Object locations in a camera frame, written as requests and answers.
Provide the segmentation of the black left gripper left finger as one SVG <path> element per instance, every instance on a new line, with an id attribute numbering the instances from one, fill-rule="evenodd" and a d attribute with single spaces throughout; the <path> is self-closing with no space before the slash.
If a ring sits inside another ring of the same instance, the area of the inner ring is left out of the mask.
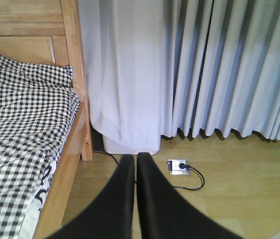
<path id="1" fill-rule="evenodd" d="M 130 239 L 134 206 L 134 158 L 121 156 L 97 197 L 50 239 Z"/>

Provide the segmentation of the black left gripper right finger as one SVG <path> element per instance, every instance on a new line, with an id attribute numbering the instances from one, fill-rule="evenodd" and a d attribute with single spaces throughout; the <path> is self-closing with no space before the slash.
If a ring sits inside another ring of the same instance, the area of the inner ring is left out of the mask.
<path id="1" fill-rule="evenodd" d="M 238 239 L 182 197 L 149 153 L 137 155 L 137 207 L 144 239 Z"/>

